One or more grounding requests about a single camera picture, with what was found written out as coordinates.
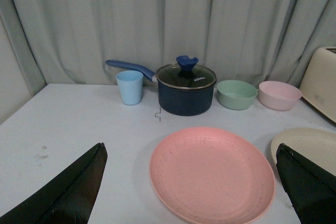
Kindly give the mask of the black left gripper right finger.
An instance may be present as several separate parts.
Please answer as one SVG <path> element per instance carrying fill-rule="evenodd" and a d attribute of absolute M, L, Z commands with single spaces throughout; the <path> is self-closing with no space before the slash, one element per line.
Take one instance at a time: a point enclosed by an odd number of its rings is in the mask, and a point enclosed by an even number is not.
<path fill-rule="evenodd" d="M 281 143 L 276 168 L 301 223 L 335 223 L 335 176 Z"/>

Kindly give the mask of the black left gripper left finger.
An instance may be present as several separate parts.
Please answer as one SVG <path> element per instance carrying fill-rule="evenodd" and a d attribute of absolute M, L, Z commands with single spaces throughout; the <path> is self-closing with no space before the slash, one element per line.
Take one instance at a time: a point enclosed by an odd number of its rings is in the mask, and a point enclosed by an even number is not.
<path fill-rule="evenodd" d="M 108 153 L 98 143 L 44 187 L 1 216 L 1 223 L 88 223 Z"/>

